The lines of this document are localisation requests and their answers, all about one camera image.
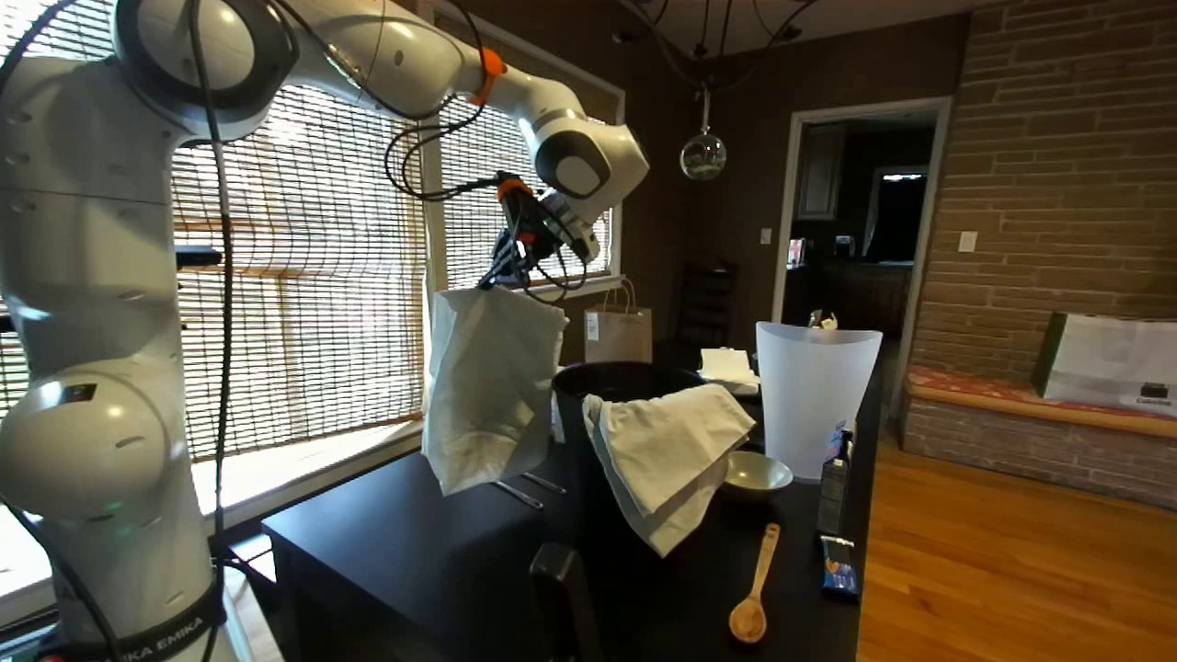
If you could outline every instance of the brick wall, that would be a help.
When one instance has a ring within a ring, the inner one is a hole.
[[[1177,320],[1173,0],[971,19],[912,359],[1026,381],[1053,310]]]
[[[905,448],[971,467],[1177,508],[1177,444],[1091,427],[912,400]]]

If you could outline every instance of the ceiling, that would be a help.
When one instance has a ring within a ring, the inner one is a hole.
[[[993,0],[623,0],[688,59],[964,14]]]

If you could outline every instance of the cloth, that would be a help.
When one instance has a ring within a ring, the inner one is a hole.
[[[586,432],[630,530],[669,555],[699,530],[728,448],[755,427],[726,386],[652,400],[586,396]]]
[[[731,394],[759,394],[763,391],[763,380],[749,370],[749,359],[742,348],[704,347],[699,359],[704,359],[704,368],[699,368],[704,381],[717,381]]]
[[[530,471],[548,454],[566,316],[501,291],[434,294],[423,456],[443,493]]]

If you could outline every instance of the door frame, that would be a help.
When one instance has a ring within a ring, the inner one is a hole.
[[[899,347],[893,381],[882,391],[885,394],[885,400],[882,400],[882,417],[885,418],[899,417],[899,406],[902,406],[902,391],[899,386],[910,375],[912,334],[916,334],[918,294],[924,294],[924,270],[926,270],[926,243],[932,243],[934,204],[939,204],[939,189],[940,189],[944,141],[950,141],[950,117],[954,117],[954,95],[794,110],[791,114],[791,130],[787,130],[782,199],[781,199],[781,227],[776,227],[772,320],[782,316],[787,239],[791,239],[791,227],[794,227],[798,162],[801,162],[807,126],[818,126],[818,123],[910,117],[910,114],[932,117],[934,123],[934,136],[932,136],[932,153],[926,153],[926,193],[924,193],[918,239],[916,239],[912,282],[910,282],[910,303],[905,303],[905,331],[902,331],[902,347]]]

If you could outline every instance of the black table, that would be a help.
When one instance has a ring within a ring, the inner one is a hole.
[[[548,540],[586,559],[607,662],[853,660],[856,605],[821,593],[813,486],[772,498],[722,490],[707,522],[657,559],[625,530],[586,448],[562,444],[537,473],[566,493],[510,486],[541,498],[544,510],[497,486],[443,498],[423,456],[403,456],[265,519],[278,584],[297,597],[293,660],[548,660],[530,579]],[[726,622],[769,519],[782,522],[764,584],[769,635],[742,647]]]

